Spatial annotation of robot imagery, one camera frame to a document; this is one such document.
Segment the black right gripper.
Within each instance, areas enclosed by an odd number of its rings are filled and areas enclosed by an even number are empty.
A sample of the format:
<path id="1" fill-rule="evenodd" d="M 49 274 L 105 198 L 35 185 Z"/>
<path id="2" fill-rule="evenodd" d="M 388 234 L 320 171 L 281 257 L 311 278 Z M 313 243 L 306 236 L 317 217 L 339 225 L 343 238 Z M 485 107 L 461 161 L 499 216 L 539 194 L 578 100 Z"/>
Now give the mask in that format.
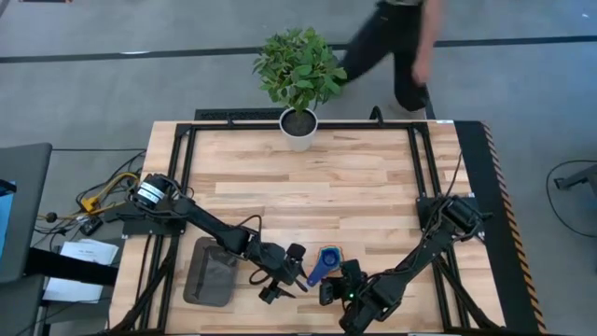
<path id="1" fill-rule="evenodd" d="M 357 259 L 349 259 L 340 263 L 333 272 L 334 299 L 351 301 L 368 279 Z"/>

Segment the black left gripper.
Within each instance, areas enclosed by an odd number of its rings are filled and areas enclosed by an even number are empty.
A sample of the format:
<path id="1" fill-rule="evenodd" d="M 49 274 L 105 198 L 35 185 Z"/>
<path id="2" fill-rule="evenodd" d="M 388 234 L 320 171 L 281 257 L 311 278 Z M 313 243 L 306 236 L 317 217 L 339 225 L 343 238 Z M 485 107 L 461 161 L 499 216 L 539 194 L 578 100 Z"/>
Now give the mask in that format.
<path id="1" fill-rule="evenodd" d="M 275 243 L 251 244 L 251 261 L 257 270 L 251 275 L 251 284 L 259 285 L 273 279 L 286 285 L 295 284 L 301 291 L 308 292 L 305 285 L 307 275 L 302 262 L 306 248 L 291 244 L 286 250 Z"/>

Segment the dark purple measuring cup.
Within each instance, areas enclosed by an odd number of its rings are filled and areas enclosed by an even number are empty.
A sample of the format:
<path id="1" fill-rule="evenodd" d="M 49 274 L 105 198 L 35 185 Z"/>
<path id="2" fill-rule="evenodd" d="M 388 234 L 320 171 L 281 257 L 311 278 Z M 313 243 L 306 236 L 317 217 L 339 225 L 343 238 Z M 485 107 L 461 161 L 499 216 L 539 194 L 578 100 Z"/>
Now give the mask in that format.
<path id="1" fill-rule="evenodd" d="M 330 273 L 340 267 L 341 253 L 337 246 L 326 246 L 320 249 L 317 261 L 307 277 L 307 285 L 314 287 Z"/>

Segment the grey plastic basket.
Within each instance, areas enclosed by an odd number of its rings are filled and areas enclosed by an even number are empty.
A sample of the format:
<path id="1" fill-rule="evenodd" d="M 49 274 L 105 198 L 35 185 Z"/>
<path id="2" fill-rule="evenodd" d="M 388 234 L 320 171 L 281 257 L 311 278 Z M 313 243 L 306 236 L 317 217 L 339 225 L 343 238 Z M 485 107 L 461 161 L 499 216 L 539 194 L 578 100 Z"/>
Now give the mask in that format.
<path id="1" fill-rule="evenodd" d="M 226 306 L 236 288 L 238 267 L 239 260 L 215 239 L 198 239 L 189 264 L 184 301 L 210 307 Z"/>

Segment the white plant pot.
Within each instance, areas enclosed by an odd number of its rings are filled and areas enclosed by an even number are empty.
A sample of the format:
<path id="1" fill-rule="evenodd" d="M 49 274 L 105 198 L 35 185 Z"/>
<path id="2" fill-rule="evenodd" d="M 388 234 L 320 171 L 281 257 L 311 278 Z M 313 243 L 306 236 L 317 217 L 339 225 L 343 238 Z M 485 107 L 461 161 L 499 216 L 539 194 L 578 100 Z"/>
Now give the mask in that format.
<path id="1" fill-rule="evenodd" d="M 312 145 L 318 128 L 318 118 L 309 108 L 301 112 L 287 108 L 279 118 L 279 126 L 289 148 L 302 152 Z"/>

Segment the black hazard-striped strip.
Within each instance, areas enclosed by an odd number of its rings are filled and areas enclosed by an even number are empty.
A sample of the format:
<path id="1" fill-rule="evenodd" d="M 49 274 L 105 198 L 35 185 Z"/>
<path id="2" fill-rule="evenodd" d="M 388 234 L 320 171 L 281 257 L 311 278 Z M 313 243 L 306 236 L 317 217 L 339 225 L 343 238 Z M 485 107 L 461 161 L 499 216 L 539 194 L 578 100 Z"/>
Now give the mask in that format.
<path id="1" fill-rule="evenodd" d="M 455 129 L 469 185 L 480 209 L 493 215 L 484 224 L 485 246 L 506 327 L 518 332 L 546 333 L 491 130 L 480 121 L 457 121 Z"/>

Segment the black ribbed mat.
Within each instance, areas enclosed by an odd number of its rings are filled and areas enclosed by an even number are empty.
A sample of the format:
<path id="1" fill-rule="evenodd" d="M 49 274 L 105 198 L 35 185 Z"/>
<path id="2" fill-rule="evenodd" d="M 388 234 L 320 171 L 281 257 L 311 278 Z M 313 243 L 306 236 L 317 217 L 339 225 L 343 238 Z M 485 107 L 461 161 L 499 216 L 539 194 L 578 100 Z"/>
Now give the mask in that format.
<path id="1" fill-rule="evenodd" d="M 280 107 L 196 109 L 195 120 L 277 120 Z"/>

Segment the green leafy plant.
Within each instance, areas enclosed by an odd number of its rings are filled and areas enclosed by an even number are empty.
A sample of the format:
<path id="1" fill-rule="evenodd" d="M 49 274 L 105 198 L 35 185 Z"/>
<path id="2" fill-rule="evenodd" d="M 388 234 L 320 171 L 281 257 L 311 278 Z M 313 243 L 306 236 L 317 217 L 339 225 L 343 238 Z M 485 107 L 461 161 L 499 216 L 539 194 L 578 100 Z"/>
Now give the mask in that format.
<path id="1" fill-rule="evenodd" d="M 340 95 L 340 84 L 347 78 L 332 48 L 312 27 L 267 38 L 253 71 L 272 102 L 297 112 L 315 109 Z"/>

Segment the person's hand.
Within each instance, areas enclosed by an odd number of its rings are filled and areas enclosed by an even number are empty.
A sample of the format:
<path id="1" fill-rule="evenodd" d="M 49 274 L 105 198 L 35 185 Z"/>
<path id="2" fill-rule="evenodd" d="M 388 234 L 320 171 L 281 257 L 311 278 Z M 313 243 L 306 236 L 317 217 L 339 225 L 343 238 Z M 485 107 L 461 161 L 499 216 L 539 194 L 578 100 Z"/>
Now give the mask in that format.
<path id="1" fill-rule="evenodd" d="M 417 58 L 412 66 L 412 78 L 419 86 L 423 86 L 430 76 L 430 60 Z"/>

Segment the white paper sheets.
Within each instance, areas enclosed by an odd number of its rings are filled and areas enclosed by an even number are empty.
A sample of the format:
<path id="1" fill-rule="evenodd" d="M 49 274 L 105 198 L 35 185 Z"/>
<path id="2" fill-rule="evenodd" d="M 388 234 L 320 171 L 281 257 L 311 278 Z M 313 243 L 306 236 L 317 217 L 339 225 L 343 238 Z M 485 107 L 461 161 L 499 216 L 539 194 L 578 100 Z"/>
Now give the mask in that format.
<path id="1" fill-rule="evenodd" d="M 86 274 L 90 268 L 83 262 L 114 266 L 118 245 L 92 239 L 65 242 L 57 253 L 48 259 L 48 277 L 43 295 L 44 301 L 98 303 L 102 298 L 103 285 L 89 283 Z"/>

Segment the person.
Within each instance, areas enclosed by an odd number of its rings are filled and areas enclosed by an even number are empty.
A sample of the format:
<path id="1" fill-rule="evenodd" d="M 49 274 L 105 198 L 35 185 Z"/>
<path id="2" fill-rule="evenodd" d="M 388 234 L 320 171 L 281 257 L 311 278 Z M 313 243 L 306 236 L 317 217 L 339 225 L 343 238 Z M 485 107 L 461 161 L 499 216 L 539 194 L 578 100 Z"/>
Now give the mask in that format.
<path id="1" fill-rule="evenodd" d="M 347 78 L 340 85 L 360 78 L 391 54 L 396 102 L 410 113 L 425 110 L 428 80 L 417 85 L 412 66 L 417 58 L 429 59 L 432 66 L 442 11 L 443 0 L 380 0 L 347 45 L 340 60 Z"/>

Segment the grey chair leg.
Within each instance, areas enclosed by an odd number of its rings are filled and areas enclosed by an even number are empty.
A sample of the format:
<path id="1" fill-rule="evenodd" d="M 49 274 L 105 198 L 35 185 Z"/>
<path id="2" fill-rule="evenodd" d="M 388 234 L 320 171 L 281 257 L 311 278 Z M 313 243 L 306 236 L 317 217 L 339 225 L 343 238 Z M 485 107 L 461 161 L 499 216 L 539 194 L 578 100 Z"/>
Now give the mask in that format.
<path id="1" fill-rule="evenodd" d="M 555 178 L 554 183 L 557 189 L 570 189 L 579 184 L 589 184 L 597 194 L 597 164 L 578 171 L 568 177 Z"/>

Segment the grey desk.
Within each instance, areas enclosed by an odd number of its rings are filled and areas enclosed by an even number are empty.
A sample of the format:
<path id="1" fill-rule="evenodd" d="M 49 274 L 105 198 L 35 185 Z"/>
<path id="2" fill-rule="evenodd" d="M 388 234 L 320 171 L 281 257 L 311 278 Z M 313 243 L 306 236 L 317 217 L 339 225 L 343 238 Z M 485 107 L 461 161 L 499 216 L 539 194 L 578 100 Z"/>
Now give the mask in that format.
<path id="1" fill-rule="evenodd" d="M 14 281 L 24 272 L 51 150 L 49 143 L 0 148 L 0 179 L 16 183 L 0 257 L 0 283 Z"/>

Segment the black aluminium table frame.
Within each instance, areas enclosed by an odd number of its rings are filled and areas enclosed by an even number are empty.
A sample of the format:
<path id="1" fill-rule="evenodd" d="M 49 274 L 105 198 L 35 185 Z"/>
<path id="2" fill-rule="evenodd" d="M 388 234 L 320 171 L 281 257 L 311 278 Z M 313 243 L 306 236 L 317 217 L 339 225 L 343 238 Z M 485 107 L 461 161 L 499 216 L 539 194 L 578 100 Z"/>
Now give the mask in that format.
<path id="1" fill-rule="evenodd" d="M 215 217 L 236 225 L 260 215 L 263 241 L 306 247 L 305 271 L 316 262 L 320 246 L 339 245 L 344 257 L 359 259 L 367 273 L 394 267 L 415 247 L 421 236 L 417 218 L 419 197 L 410 134 L 412 122 L 372 120 L 356 129 L 357 121 L 334 120 L 336 129 L 317 130 L 311 148 L 289 149 L 277 121 L 276 127 L 243 130 L 257 122 L 239 121 L 233 129 L 199 129 L 191 153 L 188 184 L 194 200 Z M 143 176 L 168 174 L 176 121 L 156 121 L 151 130 Z M 460 152 L 453 124 L 425 122 L 435 151 L 442 189 L 451 183 Z M 180 237 L 174 283 L 168 308 L 166 334 L 208 333 L 341 333 L 342 306 L 320 306 L 317 287 L 302 292 L 284 289 L 295 299 L 280 298 L 272 304 L 258 294 L 264 286 L 250 286 L 256 269 L 239 264 L 237 286 L 224 307 L 204 307 L 184 300 L 187 273 L 195 242 L 207 236 L 191 225 Z M 118 280 L 109 311 L 111 327 L 123 320 L 134 304 L 140 278 L 145 237 L 129 238 L 124 246 Z M 505 325 L 502 304 L 493 281 L 488 252 L 479 240 L 456 246 L 460 276 L 471 296 L 488 317 Z M 442 323 L 433 269 L 427 267 L 407 287 L 401 307 L 385 322 L 374 322 L 369 332 L 438 331 Z"/>

